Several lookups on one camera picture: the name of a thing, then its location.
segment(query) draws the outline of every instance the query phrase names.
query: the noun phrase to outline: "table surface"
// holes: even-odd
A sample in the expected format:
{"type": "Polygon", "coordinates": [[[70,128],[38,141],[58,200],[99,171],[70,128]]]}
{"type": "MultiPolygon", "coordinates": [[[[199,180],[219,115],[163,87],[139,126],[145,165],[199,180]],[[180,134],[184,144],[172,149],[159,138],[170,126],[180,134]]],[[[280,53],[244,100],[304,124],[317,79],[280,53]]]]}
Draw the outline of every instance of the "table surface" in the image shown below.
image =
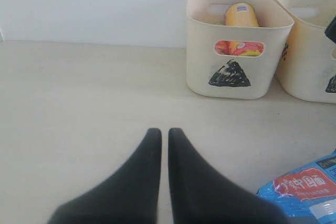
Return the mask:
{"type": "Polygon", "coordinates": [[[110,176],[147,128],[163,133],[159,223],[172,223],[167,132],[244,188],[336,148],[336,105],[298,100],[273,80],[261,99],[208,98],[185,83],[185,49],[0,43],[0,223],[45,223],[110,176]]]}

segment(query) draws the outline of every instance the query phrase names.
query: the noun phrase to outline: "black triangle sticker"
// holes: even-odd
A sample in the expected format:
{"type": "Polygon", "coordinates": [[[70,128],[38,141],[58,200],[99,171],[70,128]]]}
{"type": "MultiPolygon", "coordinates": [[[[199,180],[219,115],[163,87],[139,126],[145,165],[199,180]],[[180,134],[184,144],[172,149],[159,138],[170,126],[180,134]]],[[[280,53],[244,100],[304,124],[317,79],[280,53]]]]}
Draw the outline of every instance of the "black triangle sticker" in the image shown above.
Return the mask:
{"type": "Polygon", "coordinates": [[[217,87],[248,87],[251,86],[243,69],[234,59],[229,60],[211,77],[209,84],[217,87]]]}
{"type": "Polygon", "coordinates": [[[325,89],[327,93],[336,93],[336,75],[331,77],[327,88],[325,89]]]}

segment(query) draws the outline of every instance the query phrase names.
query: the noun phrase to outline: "white plastic basket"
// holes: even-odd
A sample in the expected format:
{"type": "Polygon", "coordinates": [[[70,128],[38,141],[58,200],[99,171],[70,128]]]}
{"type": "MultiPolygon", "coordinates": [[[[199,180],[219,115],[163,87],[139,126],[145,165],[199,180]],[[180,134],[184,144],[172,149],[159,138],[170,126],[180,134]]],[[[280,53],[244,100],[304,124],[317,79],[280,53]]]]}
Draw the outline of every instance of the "white plastic basket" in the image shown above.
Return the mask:
{"type": "Polygon", "coordinates": [[[324,34],[336,0],[277,2],[295,20],[276,71],[281,85],[302,100],[336,103],[336,45],[324,34]]]}
{"type": "Polygon", "coordinates": [[[187,0],[187,17],[186,78],[190,89],[205,96],[239,99],[256,99],[266,94],[293,26],[293,19],[277,3],[273,0],[187,0]],[[228,8],[237,2],[246,2],[254,8],[260,27],[216,25],[223,21],[224,12],[213,13],[210,7],[228,8]],[[219,55],[215,44],[221,40],[261,42],[264,52],[258,57],[219,55]],[[230,79],[230,74],[240,73],[238,78],[246,81],[243,85],[213,86],[209,81],[216,72],[225,72],[226,79],[230,79]]]}

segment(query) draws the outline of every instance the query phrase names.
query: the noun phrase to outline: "blue plastic bag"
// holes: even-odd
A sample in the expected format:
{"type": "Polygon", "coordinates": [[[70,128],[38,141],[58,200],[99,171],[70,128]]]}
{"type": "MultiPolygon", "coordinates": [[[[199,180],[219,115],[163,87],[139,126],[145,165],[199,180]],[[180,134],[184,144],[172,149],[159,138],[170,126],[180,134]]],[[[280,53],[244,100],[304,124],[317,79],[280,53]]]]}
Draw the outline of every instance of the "blue plastic bag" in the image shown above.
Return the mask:
{"type": "Polygon", "coordinates": [[[280,176],[259,189],[260,198],[278,205],[288,217],[315,217],[336,223],[336,151],[280,176]]]}

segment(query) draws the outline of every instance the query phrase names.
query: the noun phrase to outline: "yellow bottle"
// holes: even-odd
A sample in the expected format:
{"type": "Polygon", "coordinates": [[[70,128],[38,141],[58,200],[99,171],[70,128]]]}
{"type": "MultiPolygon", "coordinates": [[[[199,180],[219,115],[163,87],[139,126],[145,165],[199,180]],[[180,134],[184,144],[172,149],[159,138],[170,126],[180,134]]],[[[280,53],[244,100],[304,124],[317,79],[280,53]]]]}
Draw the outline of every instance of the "yellow bottle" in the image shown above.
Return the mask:
{"type": "MultiPolygon", "coordinates": [[[[259,27],[256,14],[247,3],[237,3],[227,10],[225,14],[225,25],[259,27]]],[[[229,54],[234,56],[259,56],[264,50],[260,42],[229,41],[229,54]]]]}

